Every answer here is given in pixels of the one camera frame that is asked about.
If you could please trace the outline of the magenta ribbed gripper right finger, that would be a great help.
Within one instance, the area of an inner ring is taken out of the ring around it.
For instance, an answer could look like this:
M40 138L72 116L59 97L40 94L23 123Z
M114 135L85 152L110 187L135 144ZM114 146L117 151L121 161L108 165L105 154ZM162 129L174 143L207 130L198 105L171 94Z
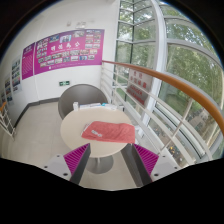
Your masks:
M121 154L137 187L143 187L180 170L167 154L157 155L137 144L127 144Z

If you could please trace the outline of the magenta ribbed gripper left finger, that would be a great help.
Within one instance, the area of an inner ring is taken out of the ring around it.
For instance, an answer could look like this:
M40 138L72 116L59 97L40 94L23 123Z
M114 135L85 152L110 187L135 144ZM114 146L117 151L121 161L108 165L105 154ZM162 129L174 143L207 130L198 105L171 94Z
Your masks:
M90 153L90 144L85 144L65 155L56 154L43 166L43 169L74 184L79 184Z

